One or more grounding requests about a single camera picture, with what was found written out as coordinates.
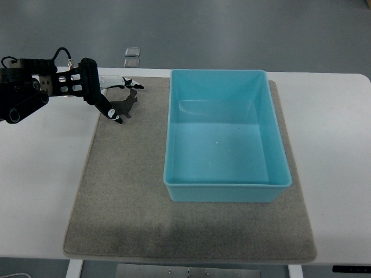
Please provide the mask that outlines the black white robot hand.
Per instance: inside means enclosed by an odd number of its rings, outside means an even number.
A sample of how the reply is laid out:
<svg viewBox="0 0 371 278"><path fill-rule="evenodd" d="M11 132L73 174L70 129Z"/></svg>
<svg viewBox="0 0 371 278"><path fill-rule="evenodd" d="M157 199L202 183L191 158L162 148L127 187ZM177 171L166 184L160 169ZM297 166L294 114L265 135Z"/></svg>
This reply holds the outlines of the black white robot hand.
<svg viewBox="0 0 371 278"><path fill-rule="evenodd" d="M82 97L89 105L96 107L106 118L123 123L111 102L102 94L104 89L120 88L143 90L144 86L123 76L101 76L97 64L91 58L83 58L77 67L68 61L68 71L58 72L52 78L52 96Z"/></svg>

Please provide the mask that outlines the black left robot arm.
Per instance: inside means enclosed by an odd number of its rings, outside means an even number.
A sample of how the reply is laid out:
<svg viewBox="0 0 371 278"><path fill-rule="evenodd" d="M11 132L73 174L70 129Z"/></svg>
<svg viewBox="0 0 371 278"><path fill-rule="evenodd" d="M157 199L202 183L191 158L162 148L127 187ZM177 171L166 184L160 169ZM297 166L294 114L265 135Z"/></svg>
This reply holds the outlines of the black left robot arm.
<svg viewBox="0 0 371 278"><path fill-rule="evenodd" d="M55 60L59 53L67 55L68 68L73 68L69 51L56 50L50 59L15 58L1 59L1 121L16 124L43 106L52 95L52 78L56 76Z"/></svg>

